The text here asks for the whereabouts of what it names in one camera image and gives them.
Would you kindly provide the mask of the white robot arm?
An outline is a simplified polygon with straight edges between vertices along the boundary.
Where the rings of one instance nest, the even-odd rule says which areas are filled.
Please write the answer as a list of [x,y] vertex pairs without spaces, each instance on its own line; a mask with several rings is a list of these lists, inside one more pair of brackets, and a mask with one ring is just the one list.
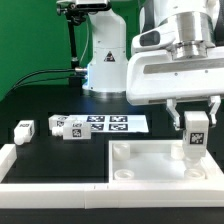
[[177,129],[188,120],[176,111],[178,102],[207,100],[211,110],[202,117],[214,126],[224,96],[224,47],[214,36],[220,12],[219,0],[146,0],[127,58],[125,23],[96,7],[84,89],[99,96],[125,93],[132,105],[165,104]]

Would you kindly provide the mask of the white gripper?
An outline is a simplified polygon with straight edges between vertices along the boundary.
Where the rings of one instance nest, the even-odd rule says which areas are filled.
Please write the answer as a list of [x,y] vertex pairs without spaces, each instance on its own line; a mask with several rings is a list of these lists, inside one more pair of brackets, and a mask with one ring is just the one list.
[[128,63],[128,102],[132,105],[166,102],[173,126],[180,131],[183,121],[176,110],[177,102],[209,98],[209,127],[214,128],[221,97],[224,97],[224,47],[211,48],[207,53],[206,58],[177,61],[166,50],[135,54]]

